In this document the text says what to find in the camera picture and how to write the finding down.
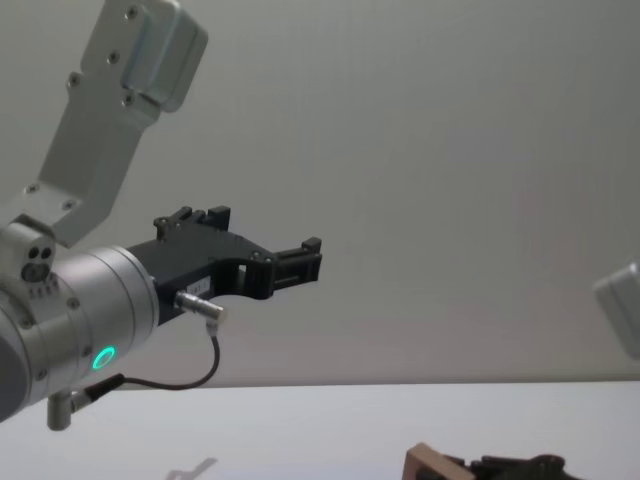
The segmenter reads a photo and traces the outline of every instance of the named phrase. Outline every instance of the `bolt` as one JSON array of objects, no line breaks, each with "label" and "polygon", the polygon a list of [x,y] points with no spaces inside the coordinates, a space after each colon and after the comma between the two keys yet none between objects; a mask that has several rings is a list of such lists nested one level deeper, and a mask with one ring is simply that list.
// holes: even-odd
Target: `bolt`
[{"label": "bolt", "polygon": [[130,107],[135,102],[135,97],[132,93],[127,93],[122,100],[122,105],[125,107]]},{"label": "bolt", "polygon": [[118,60],[120,60],[120,54],[116,50],[112,51],[107,57],[107,63],[110,65],[115,65]]},{"label": "bolt", "polygon": [[127,13],[124,14],[124,18],[126,18],[127,20],[133,20],[137,16],[138,16],[138,7],[136,7],[135,5],[129,7],[129,9],[127,10]]},{"label": "bolt", "polygon": [[67,300],[67,307],[69,307],[71,310],[77,310],[78,308],[80,308],[80,302],[77,298],[71,297],[69,300]]},{"label": "bolt", "polygon": [[73,88],[80,85],[80,74],[77,72],[73,72],[69,75],[69,80],[67,81],[67,86]]}]

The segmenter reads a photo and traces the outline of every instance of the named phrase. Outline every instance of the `white object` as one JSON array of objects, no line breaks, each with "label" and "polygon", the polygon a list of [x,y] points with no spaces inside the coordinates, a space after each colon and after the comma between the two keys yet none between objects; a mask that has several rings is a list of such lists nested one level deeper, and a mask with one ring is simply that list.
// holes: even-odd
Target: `white object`
[{"label": "white object", "polygon": [[46,429],[44,404],[9,419],[0,476],[165,480],[202,466],[196,480],[394,480],[424,441],[468,460],[554,453],[578,478],[637,480],[638,405],[640,383],[120,392],[64,434]]}]

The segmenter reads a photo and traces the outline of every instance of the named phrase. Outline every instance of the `white wall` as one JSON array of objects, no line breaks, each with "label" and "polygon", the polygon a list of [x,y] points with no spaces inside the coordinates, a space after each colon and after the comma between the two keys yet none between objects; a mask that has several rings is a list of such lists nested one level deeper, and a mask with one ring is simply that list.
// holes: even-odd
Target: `white wall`
[{"label": "white wall", "polygon": [[[218,383],[640,377],[590,293],[637,253],[640,3],[190,0],[210,46],[113,216],[131,245],[183,204],[322,281],[224,299]],[[101,0],[0,7],[0,200],[34,178]],[[195,377],[185,318],[123,362]]]}]

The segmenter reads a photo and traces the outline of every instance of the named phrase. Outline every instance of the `robotic arm link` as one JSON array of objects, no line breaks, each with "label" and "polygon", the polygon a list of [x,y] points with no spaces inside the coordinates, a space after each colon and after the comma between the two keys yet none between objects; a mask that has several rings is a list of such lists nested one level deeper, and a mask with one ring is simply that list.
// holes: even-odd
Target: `robotic arm link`
[{"label": "robotic arm link", "polygon": [[152,241],[56,261],[57,244],[109,215],[142,133],[182,105],[206,44],[174,0],[106,0],[37,181],[0,210],[0,422],[49,397],[63,430],[72,386],[159,325],[195,312],[215,337],[226,311],[212,298],[318,279],[319,239],[270,252],[228,231],[226,207],[184,207],[156,219]]}]

